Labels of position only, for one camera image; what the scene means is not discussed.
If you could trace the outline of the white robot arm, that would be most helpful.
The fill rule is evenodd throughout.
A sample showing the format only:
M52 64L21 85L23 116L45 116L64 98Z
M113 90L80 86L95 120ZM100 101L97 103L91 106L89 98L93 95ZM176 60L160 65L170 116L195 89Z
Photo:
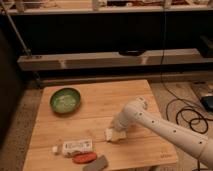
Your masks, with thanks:
M112 128L121 132L137 123L152 130L209 169L213 169L213 139L205 135L156 117L147 111L148 104L143 97L128 102L112 121Z

